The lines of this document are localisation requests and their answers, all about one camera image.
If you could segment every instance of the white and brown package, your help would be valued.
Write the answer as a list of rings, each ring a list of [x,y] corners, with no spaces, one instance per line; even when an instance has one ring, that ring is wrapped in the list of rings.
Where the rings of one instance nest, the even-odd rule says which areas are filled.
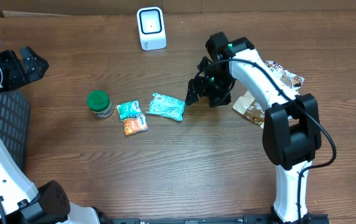
[[[298,75],[285,70],[281,65],[273,61],[266,61],[265,65],[273,72],[276,78],[280,79],[292,90],[298,91],[298,89],[302,87],[302,84],[304,83],[303,77],[299,77]],[[265,112],[249,91],[236,100],[233,109],[247,118],[250,122],[264,128]]]

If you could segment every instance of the snack package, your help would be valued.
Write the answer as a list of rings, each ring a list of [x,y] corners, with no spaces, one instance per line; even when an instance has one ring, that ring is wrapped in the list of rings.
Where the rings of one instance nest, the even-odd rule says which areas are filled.
[[[124,121],[127,118],[135,118],[141,114],[141,108],[139,107],[139,101],[134,100],[127,103],[122,103],[116,106],[120,120]]]
[[[149,105],[148,114],[156,114],[176,121],[182,121],[185,110],[185,102],[158,93],[153,93],[153,100]]]
[[[285,70],[280,64],[273,61],[265,61],[265,65],[272,71],[276,78],[280,79],[292,90],[298,91],[302,87],[305,80],[303,77]],[[265,112],[249,91],[239,97],[233,105],[233,109],[247,118],[250,122],[264,128]]]
[[[148,124],[144,114],[137,118],[127,118],[124,120],[124,132],[127,136],[148,130]]]

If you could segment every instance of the orange packet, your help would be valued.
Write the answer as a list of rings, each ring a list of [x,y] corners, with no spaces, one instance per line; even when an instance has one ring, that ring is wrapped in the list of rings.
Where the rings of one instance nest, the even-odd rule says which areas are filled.
[[[127,118],[124,120],[124,132],[127,136],[147,130],[148,124],[144,114],[140,114],[136,118]]]

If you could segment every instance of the wooden tabletop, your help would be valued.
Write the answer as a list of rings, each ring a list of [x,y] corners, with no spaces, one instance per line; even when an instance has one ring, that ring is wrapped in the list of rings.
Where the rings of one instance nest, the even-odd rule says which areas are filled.
[[[149,131],[129,137],[116,110],[99,119],[86,104],[96,89],[115,105],[139,100],[143,111],[155,92],[184,100],[209,35],[224,31],[306,79],[301,93],[317,98],[338,148],[335,163],[310,171],[307,207],[331,223],[356,223],[356,11],[165,15],[164,22],[167,47],[145,52],[136,16],[0,19],[2,50],[28,45],[50,65],[22,88],[32,106],[30,180],[55,179],[71,201],[110,217],[269,213],[276,177],[263,130],[233,103],[209,108],[202,98],[181,123],[147,115]],[[233,101],[245,92],[237,84]],[[330,157],[323,139],[314,163]]]

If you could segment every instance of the jar with green lid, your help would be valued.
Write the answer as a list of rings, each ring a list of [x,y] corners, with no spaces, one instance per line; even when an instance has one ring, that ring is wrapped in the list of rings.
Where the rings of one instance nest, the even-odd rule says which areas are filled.
[[[113,113],[113,103],[102,90],[91,92],[87,98],[87,105],[99,118],[108,118]]]

